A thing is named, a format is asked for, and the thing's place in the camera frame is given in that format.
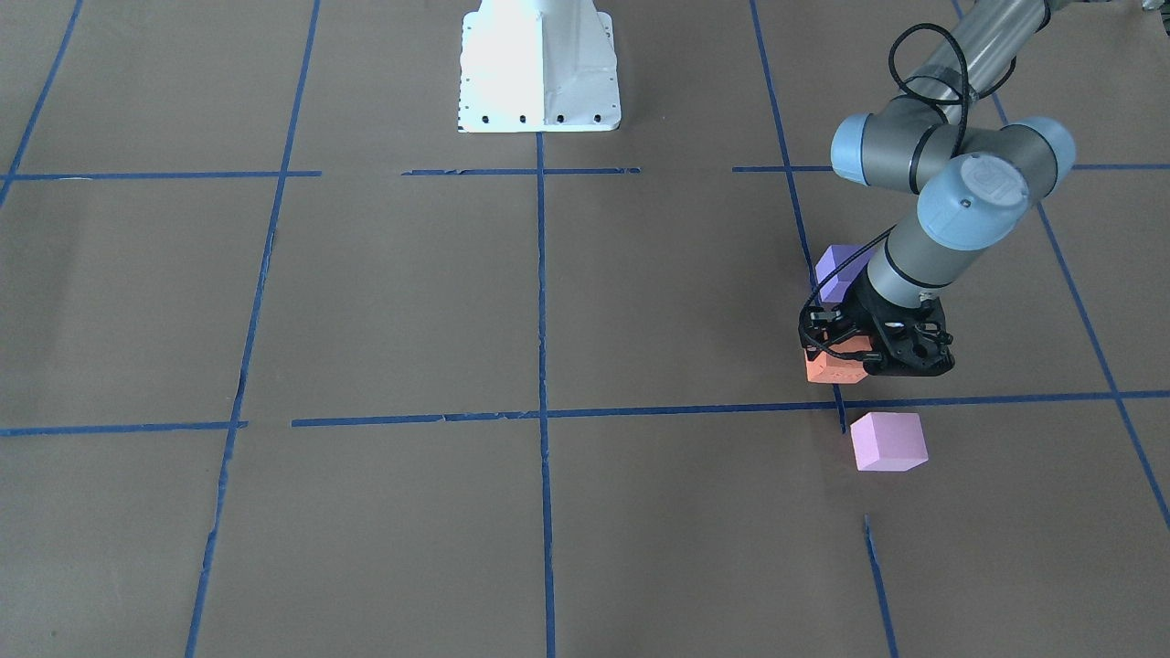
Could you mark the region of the pink foam block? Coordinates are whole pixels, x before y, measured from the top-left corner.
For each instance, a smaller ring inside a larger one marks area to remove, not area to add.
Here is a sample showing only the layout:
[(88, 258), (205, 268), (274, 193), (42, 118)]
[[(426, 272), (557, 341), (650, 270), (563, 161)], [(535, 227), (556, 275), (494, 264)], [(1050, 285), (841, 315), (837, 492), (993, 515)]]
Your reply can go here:
[(902, 473), (929, 459), (918, 413), (866, 413), (852, 421), (849, 437), (861, 472)]

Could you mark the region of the orange foam block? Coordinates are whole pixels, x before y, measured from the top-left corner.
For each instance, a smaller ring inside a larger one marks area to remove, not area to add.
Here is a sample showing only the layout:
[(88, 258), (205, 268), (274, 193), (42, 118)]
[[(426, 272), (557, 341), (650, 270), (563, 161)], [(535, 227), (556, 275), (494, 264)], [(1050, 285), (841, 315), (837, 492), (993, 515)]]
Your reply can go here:
[[(856, 334), (837, 345), (831, 345), (831, 349), (839, 354), (868, 352), (870, 348), (872, 340), (863, 334)], [(868, 377), (862, 362), (837, 358), (827, 352), (818, 352), (811, 361), (806, 358), (803, 361), (803, 366), (810, 383), (853, 385)]]

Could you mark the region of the white pedestal column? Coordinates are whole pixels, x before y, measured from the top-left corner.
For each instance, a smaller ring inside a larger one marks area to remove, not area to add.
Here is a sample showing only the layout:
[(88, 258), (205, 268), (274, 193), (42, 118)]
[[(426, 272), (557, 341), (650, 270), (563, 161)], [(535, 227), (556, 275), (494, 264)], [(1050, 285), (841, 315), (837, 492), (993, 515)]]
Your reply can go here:
[(622, 125), (614, 25), (593, 1), (482, 1), (461, 37), (460, 133)]

